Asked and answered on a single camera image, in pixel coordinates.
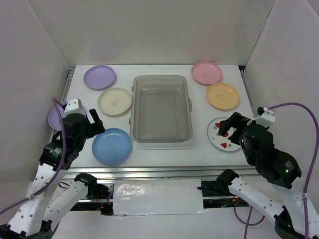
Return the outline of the orange plate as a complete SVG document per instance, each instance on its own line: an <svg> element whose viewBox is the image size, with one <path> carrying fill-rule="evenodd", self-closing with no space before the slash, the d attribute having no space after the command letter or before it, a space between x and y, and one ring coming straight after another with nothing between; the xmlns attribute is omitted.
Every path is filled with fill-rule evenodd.
<svg viewBox="0 0 319 239"><path fill-rule="evenodd" d="M240 102L238 91L227 83L211 84L206 90L208 102L219 110L231 110Z"/></svg>

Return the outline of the purple plate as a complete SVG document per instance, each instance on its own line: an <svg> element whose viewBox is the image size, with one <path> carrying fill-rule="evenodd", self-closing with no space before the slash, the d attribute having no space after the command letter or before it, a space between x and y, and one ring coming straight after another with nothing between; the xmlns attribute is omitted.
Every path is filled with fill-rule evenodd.
<svg viewBox="0 0 319 239"><path fill-rule="evenodd" d="M105 89L111 86L115 79L115 71L107 65L91 67L86 71L83 77L85 85L91 90Z"/></svg>
<svg viewBox="0 0 319 239"><path fill-rule="evenodd" d="M64 109L58 105L60 114L62 116L62 118L65 118L66 115L64 113ZM60 121L59 121L59 117L57 114L57 111L55 109L55 107L53 107L48 115L48 124L49 126L54 129L55 131L61 131L61 125L60 125Z"/></svg>

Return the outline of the pink plate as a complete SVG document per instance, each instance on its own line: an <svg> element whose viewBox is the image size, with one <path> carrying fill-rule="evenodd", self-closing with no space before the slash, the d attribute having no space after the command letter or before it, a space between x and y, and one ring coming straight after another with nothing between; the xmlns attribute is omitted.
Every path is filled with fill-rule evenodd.
<svg viewBox="0 0 319 239"><path fill-rule="evenodd" d="M202 85L215 84L223 77L220 67L209 61L195 63L191 68L191 75L196 82Z"/></svg>

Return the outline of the cream plate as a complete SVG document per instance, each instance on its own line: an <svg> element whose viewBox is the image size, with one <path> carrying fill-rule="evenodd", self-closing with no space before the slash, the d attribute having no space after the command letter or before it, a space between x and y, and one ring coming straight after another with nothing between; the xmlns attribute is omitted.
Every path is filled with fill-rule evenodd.
<svg viewBox="0 0 319 239"><path fill-rule="evenodd" d="M132 94L123 88L109 88L98 98L98 106L102 113L118 116L125 113L132 104Z"/></svg>

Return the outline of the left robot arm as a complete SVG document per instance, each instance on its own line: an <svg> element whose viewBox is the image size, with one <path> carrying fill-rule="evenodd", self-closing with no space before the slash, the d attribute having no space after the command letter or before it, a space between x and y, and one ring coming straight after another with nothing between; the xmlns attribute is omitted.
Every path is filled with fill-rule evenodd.
<svg viewBox="0 0 319 239"><path fill-rule="evenodd" d="M0 227L2 239L50 239L62 218L86 197L107 198L109 189L88 173L79 173L67 189L54 201L53 194L72 162L79 156L85 141L105 131L95 109L89 110L94 122L79 113L63 119L64 128L45 146L36 177L15 216Z"/></svg>

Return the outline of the blue plate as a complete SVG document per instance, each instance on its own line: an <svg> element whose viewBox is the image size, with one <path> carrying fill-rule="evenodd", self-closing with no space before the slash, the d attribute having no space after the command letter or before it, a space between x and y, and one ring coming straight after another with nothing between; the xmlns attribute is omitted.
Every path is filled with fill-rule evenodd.
<svg viewBox="0 0 319 239"><path fill-rule="evenodd" d="M108 128L97 135L92 144L96 160L107 166L117 166L127 160L132 151L132 140L122 129Z"/></svg>

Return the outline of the white watermelon pattern plate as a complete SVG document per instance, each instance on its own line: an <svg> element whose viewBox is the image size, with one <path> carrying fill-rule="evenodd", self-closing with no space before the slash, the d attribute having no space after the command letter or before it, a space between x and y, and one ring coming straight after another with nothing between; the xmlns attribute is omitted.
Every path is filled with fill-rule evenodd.
<svg viewBox="0 0 319 239"><path fill-rule="evenodd" d="M235 132L235 128L231 127L224 136L218 134L220 122L226 120L227 117L218 117L213 119L207 126L207 136L211 144L224 152L235 152L241 149L237 144L232 143L228 138Z"/></svg>

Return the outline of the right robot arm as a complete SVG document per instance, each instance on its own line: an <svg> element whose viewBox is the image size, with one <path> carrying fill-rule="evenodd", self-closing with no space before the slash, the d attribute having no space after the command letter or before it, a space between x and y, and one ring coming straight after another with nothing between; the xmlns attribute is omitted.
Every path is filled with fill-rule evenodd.
<svg viewBox="0 0 319 239"><path fill-rule="evenodd" d="M274 122L275 113L264 108L257 118L235 112L212 127L217 130L217 139L227 138L240 146L248 164L277 191L281 203L250 186L231 169L224 170L215 181L203 181L198 189L204 196L212 193L238 196L263 214L282 239L317 239L319 214L304 192L305 180L297 161L275 148L273 135L268 131Z"/></svg>

